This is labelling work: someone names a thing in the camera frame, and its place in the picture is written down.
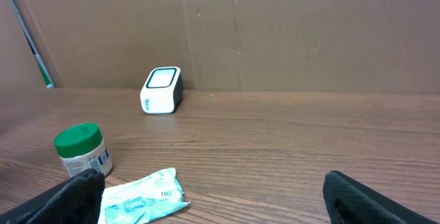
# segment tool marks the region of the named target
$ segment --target plastic jar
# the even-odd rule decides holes
[[[113,167],[97,124],[84,123],[70,127],[55,137],[54,144],[70,177],[88,168],[107,175]]]

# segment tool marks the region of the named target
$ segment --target white and teal plastic bag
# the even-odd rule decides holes
[[[176,170],[167,168],[143,179],[106,188],[98,224],[140,224],[186,207]]]

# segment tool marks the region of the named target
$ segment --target white jar with green lid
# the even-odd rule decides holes
[[[113,167],[97,124],[84,123],[70,127],[55,137],[54,144],[70,177],[88,168],[107,175]]]

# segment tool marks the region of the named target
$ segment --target small white device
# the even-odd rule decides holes
[[[145,113],[172,113],[184,93],[184,83],[178,67],[154,69],[140,92],[140,104]]]

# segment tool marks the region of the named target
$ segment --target brown surface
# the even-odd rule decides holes
[[[0,88],[44,86],[39,66],[9,0],[0,0]]]
[[[107,185],[177,169],[185,212],[158,223],[328,223],[326,172],[340,170],[440,221],[440,97],[186,91],[145,115],[135,90],[2,93],[0,212],[67,178],[53,138],[100,125]]]
[[[17,3],[60,87],[440,93],[438,0]]]

